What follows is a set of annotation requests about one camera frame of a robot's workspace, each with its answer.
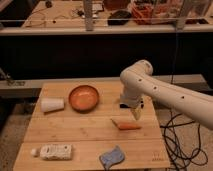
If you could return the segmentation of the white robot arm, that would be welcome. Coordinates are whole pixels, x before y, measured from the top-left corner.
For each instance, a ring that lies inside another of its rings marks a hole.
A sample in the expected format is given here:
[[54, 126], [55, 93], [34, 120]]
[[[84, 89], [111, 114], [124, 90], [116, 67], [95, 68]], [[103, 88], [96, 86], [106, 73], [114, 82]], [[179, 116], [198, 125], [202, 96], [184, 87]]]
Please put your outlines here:
[[160, 81], [152, 77], [152, 72], [147, 60], [139, 60], [124, 69], [120, 74], [123, 84], [120, 101], [136, 109], [145, 94], [213, 130], [213, 96]]

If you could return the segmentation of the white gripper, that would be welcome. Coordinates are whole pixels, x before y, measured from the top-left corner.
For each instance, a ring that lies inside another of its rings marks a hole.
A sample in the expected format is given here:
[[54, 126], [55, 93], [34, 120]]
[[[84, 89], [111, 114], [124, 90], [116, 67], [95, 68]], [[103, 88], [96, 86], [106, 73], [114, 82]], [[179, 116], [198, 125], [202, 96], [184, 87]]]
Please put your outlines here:
[[136, 90], [124, 87], [120, 94], [120, 103], [132, 108], [131, 113], [136, 120], [141, 117], [141, 108], [138, 107], [142, 102], [142, 94]]

